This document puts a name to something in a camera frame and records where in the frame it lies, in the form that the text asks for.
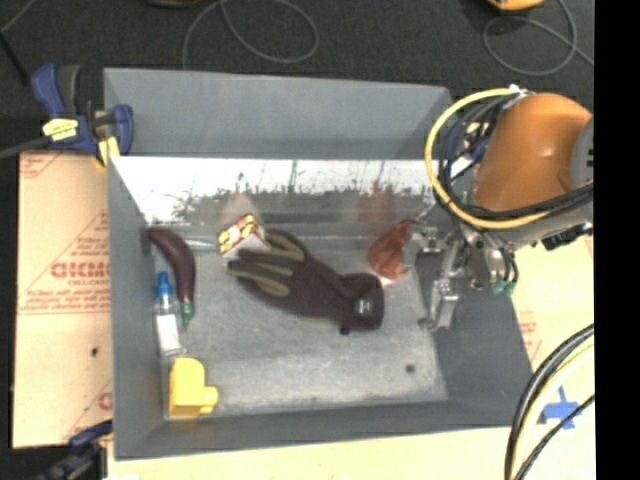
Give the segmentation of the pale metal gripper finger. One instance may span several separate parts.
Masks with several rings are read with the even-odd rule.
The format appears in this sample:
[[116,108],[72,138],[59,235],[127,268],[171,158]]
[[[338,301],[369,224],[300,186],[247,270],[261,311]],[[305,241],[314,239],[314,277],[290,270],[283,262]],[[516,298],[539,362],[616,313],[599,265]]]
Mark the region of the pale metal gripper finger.
[[424,315],[419,324],[429,330],[448,329],[453,321],[459,294],[448,278],[437,278],[428,283],[423,293]]
[[409,266],[415,267],[419,259],[429,257],[442,261],[449,246],[438,227],[412,225],[409,227]]

